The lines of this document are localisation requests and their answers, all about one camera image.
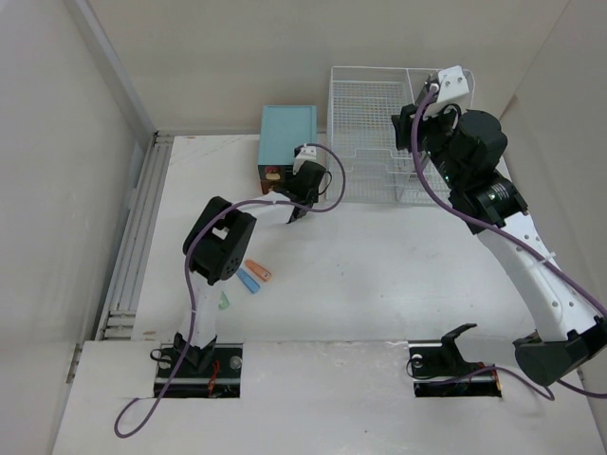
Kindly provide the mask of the grey setup guide booklet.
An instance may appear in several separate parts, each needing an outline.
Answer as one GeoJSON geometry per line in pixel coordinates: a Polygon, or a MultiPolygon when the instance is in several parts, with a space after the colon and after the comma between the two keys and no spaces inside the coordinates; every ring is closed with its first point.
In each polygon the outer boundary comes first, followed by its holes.
{"type": "Polygon", "coordinates": [[[440,81],[438,73],[431,73],[424,81],[421,90],[416,98],[416,103],[420,104],[428,95],[431,102],[435,102],[440,91],[440,81]]]}

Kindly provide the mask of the green chalk stick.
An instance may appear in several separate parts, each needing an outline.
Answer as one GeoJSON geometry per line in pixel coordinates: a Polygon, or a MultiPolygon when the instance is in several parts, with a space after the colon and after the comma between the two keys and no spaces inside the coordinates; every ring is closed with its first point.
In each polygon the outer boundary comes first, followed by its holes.
{"type": "Polygon", "coordinates": [[[227,295],[224,292],[220,293],[220,301],[218,304],[218,308],[223,311],[226,310],[230,307],[230,301],[227,297],[227,295]]]}

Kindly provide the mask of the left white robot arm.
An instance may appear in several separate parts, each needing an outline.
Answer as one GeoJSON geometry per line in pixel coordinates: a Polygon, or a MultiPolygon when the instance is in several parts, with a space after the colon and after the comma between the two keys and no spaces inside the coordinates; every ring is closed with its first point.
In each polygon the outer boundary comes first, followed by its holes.
{"type": "Polygon", "coordinates": [[[184,275],[190,298],[173,342],[180,368],[199,376],[212,364],[223,282],[245,259],[256,227],[286,225],[313,210],[327,170],[305,161],[295,175],[267,194],[239,203],[215,196],[184,241],[184,275]]]}

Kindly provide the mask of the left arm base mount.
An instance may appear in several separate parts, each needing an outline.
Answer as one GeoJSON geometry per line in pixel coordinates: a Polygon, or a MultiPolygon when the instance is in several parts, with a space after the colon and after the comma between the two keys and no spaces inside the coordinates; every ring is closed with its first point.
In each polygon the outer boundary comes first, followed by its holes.
{"type": "MultiPolygon", "coordinates": [[[[242,344],[216,345],[210,359],[202,361],[202,370],[184,360],[163,397],[239,398],[243,348],[242,344]]],[[[156,363],[154,397],[159,397],[177,362],[178,352],[172,346],[163,346],[152,350],[150,357],[156,363]]]]}

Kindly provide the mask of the orange chalk stick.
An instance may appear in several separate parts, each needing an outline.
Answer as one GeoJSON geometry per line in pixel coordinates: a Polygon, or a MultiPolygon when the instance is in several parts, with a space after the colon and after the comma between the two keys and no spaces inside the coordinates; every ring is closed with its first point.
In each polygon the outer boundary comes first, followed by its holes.
{"type": "Polygon", "coordinates": [[[262,282],[268,282],[272,278],[272,274],[266,268],[256,263],[252,259],[246,259],[245,266],[262,282]]]}

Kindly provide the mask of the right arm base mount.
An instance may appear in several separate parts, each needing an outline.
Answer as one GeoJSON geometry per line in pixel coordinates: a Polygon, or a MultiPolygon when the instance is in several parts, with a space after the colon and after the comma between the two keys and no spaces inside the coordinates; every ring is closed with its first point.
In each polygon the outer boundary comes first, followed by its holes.
{"type": "Polygon", "coordinates": [[[475,323],[466,323],[439,339],[408,342],[406,372],[413,380],[415,398],[502,397],[497,373],[472,375],[487,365],[466,361],[456,345],[456,339],[474,327],[475,323]]]}

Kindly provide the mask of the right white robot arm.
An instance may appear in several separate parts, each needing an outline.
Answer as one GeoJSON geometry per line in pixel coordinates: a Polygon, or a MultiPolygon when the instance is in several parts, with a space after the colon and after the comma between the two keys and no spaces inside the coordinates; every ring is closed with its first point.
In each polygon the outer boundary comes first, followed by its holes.
{"type": "Polygon", "coordinates": [[[391,117],[395,146],[417,173],[428,158],[447,184],[443,209],[463,220],[502,266],[530,312],[533,334],[514,341],[519,369],[548,387],[606,347],[606,307],[557,265],[516,186],[497,170],[507,137],[500,121],[449,104],[432,116],[409,104],[391,117]]]}

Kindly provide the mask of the blue chalk stick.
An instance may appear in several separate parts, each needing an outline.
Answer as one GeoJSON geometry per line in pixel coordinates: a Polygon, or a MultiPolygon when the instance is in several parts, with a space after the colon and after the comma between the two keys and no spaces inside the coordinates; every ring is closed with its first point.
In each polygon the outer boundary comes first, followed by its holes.
{"type": "Polygon", "coordinates": [[[236,271],[236,276],[251,294],[256,294],[260,291],[261,285],[245,269],[239,268],[236,271]]]}

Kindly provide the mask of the aluminium frame rail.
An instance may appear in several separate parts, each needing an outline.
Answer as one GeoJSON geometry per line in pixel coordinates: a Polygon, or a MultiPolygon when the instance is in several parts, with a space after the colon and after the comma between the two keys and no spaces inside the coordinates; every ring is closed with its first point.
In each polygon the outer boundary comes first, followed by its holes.
{"type": "Polygon", "coordinates": [[[129,340],[133,335],[174,139],[161,133],[151,139],[137,185],[128,199],[126,226],[94,324],[95,341],[129,340]]]}

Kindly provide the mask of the teal mini drawer chest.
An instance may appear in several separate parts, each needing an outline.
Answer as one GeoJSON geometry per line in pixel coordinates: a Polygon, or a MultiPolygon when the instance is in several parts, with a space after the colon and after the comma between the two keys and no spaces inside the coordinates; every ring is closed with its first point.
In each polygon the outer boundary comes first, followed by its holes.
{"type": "Polygon", "coordinates": [[[312,105],[265,105],[262,110],[257,169],[263,194],[293,175],[294,150],[317,139],[317,107],[312,105]],[[281,169],[266,174],[265,167],[281,169]]]}

